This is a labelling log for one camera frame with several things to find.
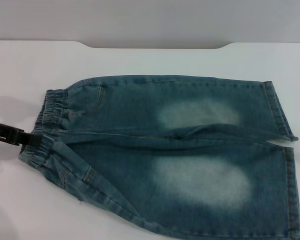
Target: denim shorts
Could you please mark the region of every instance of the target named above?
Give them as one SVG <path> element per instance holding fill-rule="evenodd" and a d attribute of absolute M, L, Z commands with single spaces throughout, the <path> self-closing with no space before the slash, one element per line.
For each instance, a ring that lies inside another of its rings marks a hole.
<path fill-rule="evenodd" d="M 300 240 L 296 141 L 272 82 L 89 78 L 48 90 L 19 158 L 80 201 L 185 240 Z"/>

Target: white surface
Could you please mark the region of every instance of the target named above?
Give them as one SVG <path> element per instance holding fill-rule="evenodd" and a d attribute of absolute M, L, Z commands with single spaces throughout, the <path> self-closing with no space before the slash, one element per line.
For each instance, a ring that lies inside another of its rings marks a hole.
<path fill-rule="evenodd" d="M 291 129 L 300 138 L 300 43 L 233 43 L 220 49 L 176 50 L 0 41 L 0 123 L 31 131 L 45 91 L 64 89 L 82 79 L 171 74 L 273 81 Z M 300 197 L 300 141 L 290 146 L 295 149 Z M 0 240 L 170 239 L 80 203 L 17 160 L 19 150 L 0 144 Z"/>
<path fill-rule="evenodd" d="M 300 0 L 0 0 L 0 39 L 94 48 L 300 43 Z"/>

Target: stitching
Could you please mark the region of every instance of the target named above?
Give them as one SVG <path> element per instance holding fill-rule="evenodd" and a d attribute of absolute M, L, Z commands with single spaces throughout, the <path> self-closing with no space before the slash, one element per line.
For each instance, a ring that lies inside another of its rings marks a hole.
<path fill-rule="evenodd" d="M 88 185 L 90 185 L 93 175 L 94 175 L 94 169 L 91 166 L 89 166 L 88 172 L 85 178 L 83 179 L 83 181 L 86 182 Z"/>
<path fill-rule="evenodd" d="M 60 188 L 64 189 L 64 185 L 63 185 L 63 181 L 62 179 L 64 178 L 64 174 L 65 174 L 65 171 L 62 171 L 62 173 L 60 174 Z"/>
<path fill-rule="evenodd" d="M 292 237 L 292 231 L 291 231 L 291 197 L 290 197 L 290 166 L 289 166 L 289 161 L 290 161 L 290 157 L 289 154 L 287 152 L 287 149 L 284 148 L 284 155 L 285 155 L 285 164 L 286 164 L 286 184 L 287 184 L 287 195 L 288 195 L 288 229 L 289 229 L 289 237 L 290 239 L 293 239 Z"/>
<path fill-rule="evenodd" d="M 274 119 L 274 122 L 275 122 L 275 126 L 276 126 L 276 129 L 278 130 L 278 133 L 279 134 L 282 134 L 281 131 L 279 130 L 279 126 L 278 126 L 278 122 L 276 120 L 276 117 L 275 117 L 275 114 L 274 114 L 274 106 L 273 104 L 269 101 L 269 94 L 268 94 L 268 87 L 266 86 L 266 83 L 263 82 L 263 86 L 264 86 L 264 91 L 265 91 L 265 97 L 266 97 L 266 101 L 267 103 L 269 104 L 269 107 L 271 108 L 271 114 L 272 114 L 272 117 Z"/>
<path fill-rule="evenodd" d="M 50 112 L 50 116 L 49 116 L 49 122 L 47 123 L 47 126 L 51 126 L 53 123 L 53 115 L 55 113 L 55 109 L 56 109 L 56 93 L 53 93 L 53 108 L 52 111 Z"/>
<path fill-rule="evenodd" d="M 65 118 L 65 111 L 66 111 L 66 109 L 67 109 L 67 99 L 68 99 L 68 97 L 69 97 L 69 94 L 68 94 L 68 91 L 64 91 L 64 98 L 63 98 L 63 109 L 62 109 L 62 115 L 61 115 L 61 117 L 62 118 Z"/>
<path fill-rule="evenodd" d="M 78 181 L 83 182 L 79 177 L 77 177 L 77 175 L 76 175 L 74 172 L 72 172 L 71 170 L 69 170 L 69 169 L 68 169 L 61 161 L 59 161 L 59 163 L 66 169 L 66 171 L 65 171 L 65 172 L 67 172 L 66 175 L 69 174 L 69 173 L 72 173 L 72 174 L 78 179 Z M 108 200 L 110 200 L 111 202 L 114 202 L 114 204 L 116 204 L 116 205 L 117 205 L 120 209 L 122 209 L 123 211 L 125 211 L 125 212 L 127 212 L 127 213 L 133 215 L 133 216 L 136 217 L 136 218 L 139 218 L 139 216 L 134 215 L 132 212 L 130 212 L 130 211 L 124 209 L 119 203 L 117 203 L 117 202 L 116 202 L 115 200 L 113 200 L 112 198 L 108 197 L 104 192 L 100 191 L 100 190 L 97 189 L 97 188 L 92 187 L 91 185 L 88 185 L 88 184 L 87 184 L 87 186 L 88 186 L 89 188 L 91 188 L 91 189 L 97 191 L 98 193 L 100 193 L 101 195 L 103 195 L 104 197 L 106 197 L 106 198 L 107 198 Z"/>
<path fill-rule="evenodd" d="M 66 176 L 68 175 L 68 173 L 70 173 L 70 171 L 69 170 L 65 170 L 64 171 L 64 174 L 63 174 L 63 177 L 62 177 L 62 186 L 63 186 L 63 189 L 65 189 L 66 188 L 66 182 L 65 182 L 65 179 L 66 179 Z"/>
<path fill-rule="evenodd" d="M 195 84 L 205 84 L 206 83 L 206 81 L 204 81 L 204 80 L 202 80 L 202 82 L 199 82 L 199 81 L 187 81 L 187 80 L 165 80 L 165 81 L 163 81 L 163 80 L 160 80 L 160 81 L 155 81 L 155 80 L 153 80 L 153 81 L 143 81 L 143 82 L 134 82 L 134 81 L 132 81 L 132 80 L 130 80 L 130 83 L 131 84 L 147 84 L 147 83 L 155 83 L 155 84 L 159 84 L 159 83 L 182 83 L 182 84 L 193 84 L 193 83 L 195 83 Z M 229 85 L 229 86 L 233 86 L 233 83 L 227 83 L 227 82 L 216 82 L 216 81 L 214 81 L 214 80 L 209 80 L 209 82 L 208 82 L 209 84 L 216 84 L 217 86 L 218 85 Z M 260 85 L 260 83 L 259 82 L 249 82 L 249 83 L 247 83 L 247 82 L 236 82 L 235 84 L 239 84 L 239 85 L 249 85 L 249 86 L 257 86 L 257 85 Z M 93 83 L 93 82 L 91 82 L 91 86 L 115 86 L 116 84 L 114 84 L 114 83 Z"/>
<path fill-rule="evenodd" d="M 102 103 L 102 100 L 104 98 L 104 92 L 105 92 L 105 88 L 103 85 L 100 85 L 100 88 L 99 88 L 99 93 L 98 93 L 98 101 L 97 101 L 97 104 L 96 106 L 94 107 L 94 111 L 98 110 L 98 108 L 100 107 L 101 103 Z"/>

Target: elastic waistband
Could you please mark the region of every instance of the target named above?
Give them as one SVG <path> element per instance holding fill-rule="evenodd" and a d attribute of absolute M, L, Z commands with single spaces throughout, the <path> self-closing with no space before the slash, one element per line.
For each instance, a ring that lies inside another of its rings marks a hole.
<path fill-rule="evenodd" d="M 50 155 L 51 148 L 58 138 L 56 131 L 61 128 L 61 121 L 67 99 L 66 90 L 48 90 L 32 134 L 42 136 L 39 147 L 24 145 L 19 159 L 35 169 L 43 166 Z"/>

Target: gray wall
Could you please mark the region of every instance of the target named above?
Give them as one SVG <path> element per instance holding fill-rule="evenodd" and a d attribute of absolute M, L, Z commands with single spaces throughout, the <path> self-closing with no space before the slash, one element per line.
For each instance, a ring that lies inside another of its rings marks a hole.
<path fill-rule="evenodd" d="M 0 0 L 0 40 L 96 48 L 300 43 L 300 0 Z"/>

